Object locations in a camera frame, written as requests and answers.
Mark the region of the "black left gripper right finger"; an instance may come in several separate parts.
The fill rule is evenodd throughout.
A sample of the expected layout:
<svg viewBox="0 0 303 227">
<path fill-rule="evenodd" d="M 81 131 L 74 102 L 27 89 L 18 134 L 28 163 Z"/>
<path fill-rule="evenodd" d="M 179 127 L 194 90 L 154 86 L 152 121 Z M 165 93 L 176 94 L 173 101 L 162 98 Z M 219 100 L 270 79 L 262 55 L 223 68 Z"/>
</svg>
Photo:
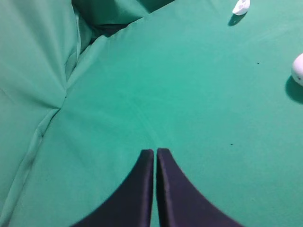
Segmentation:
<svg viewBox="0 0 303 227">
<path fill-rule="evenodd" d="M 156 197 L 161 227 L 240 227 L 206 199 L 167 148 L 157 150 Z"/>
</svg>

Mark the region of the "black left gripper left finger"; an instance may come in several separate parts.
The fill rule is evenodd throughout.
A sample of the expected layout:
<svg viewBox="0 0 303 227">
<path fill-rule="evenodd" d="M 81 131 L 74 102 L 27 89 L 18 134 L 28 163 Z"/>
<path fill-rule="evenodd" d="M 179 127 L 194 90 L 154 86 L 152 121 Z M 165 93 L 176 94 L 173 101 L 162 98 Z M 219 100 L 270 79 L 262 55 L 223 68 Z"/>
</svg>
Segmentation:
<svg viewBox="0 0 303 227">
<path fill-rule="evenodd" d="M 153 201 L 154 152 L 145 149 L 121 185 L 76 227 L 149 227 Z"/>
</svg>

